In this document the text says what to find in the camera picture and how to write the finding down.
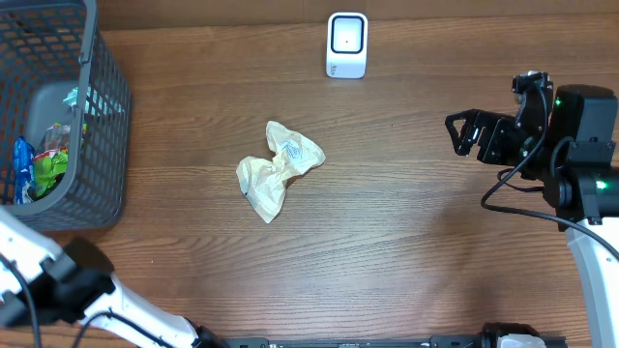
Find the beige wrapper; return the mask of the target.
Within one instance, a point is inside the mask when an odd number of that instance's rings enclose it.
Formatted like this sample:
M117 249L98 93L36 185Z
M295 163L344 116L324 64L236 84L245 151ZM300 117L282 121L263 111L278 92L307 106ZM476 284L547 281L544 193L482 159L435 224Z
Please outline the beige wrapper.
M266 139L273 158L245 157L236 175L240 191L255 212L270 223L280 213L288 180L322 165L326 156L312 140L275 121L267 123Z

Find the teal white snack packet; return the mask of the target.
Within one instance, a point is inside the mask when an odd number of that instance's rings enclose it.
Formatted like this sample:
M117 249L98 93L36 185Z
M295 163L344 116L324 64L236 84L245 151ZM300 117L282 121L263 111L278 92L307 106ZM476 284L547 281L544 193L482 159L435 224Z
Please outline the teal white snack packet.
M63 99L62 104L69 107L77 105L79 88L74 87L67 96ZM100 96L99 93L92 87L88 87L86 100L84 104L84 112L92 116L111 116L113 113L123 113L124 108L121 103L114 100L108 95Z

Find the green snack packet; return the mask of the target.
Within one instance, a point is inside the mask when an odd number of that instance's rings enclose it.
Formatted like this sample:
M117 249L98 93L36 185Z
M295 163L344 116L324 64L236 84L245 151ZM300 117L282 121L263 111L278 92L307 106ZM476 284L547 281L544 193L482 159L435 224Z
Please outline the green snack packet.
M35 197L49 195L62 181L69 166L71 126L59 123L48 128L34 156Z

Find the blue snack packet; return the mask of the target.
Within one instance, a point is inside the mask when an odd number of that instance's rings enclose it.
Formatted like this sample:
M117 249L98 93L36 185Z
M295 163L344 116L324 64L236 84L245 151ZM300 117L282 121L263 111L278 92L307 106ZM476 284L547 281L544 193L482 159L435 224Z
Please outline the blue snack packet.
M36 195L34 149L20 136L14 145L13 168L15 172L16 205L31 203Z

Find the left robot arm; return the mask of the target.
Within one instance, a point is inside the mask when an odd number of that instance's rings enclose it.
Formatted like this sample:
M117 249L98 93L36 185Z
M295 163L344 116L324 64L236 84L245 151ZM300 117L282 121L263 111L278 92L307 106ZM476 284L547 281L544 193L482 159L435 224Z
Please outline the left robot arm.
M1 326L29 326L34 345L41 327L58 321L115 334L138 347L224 347L204 327L149 303L119 280L94 244L74 238L65 246L1 210Z

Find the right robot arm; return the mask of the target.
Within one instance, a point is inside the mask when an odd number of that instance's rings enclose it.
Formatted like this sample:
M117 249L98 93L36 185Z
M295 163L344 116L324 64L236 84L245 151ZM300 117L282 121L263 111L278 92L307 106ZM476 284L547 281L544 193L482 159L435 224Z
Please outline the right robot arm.
M459 156L479 145L479 161L503 166L483 208L552 221L566 236L582 286L591 343L618 344L618 170L612 140L618 99L604 87L516 83L518 114L481 109L446 117ZM541 182L553 214L499 206L489 198L516 175Z

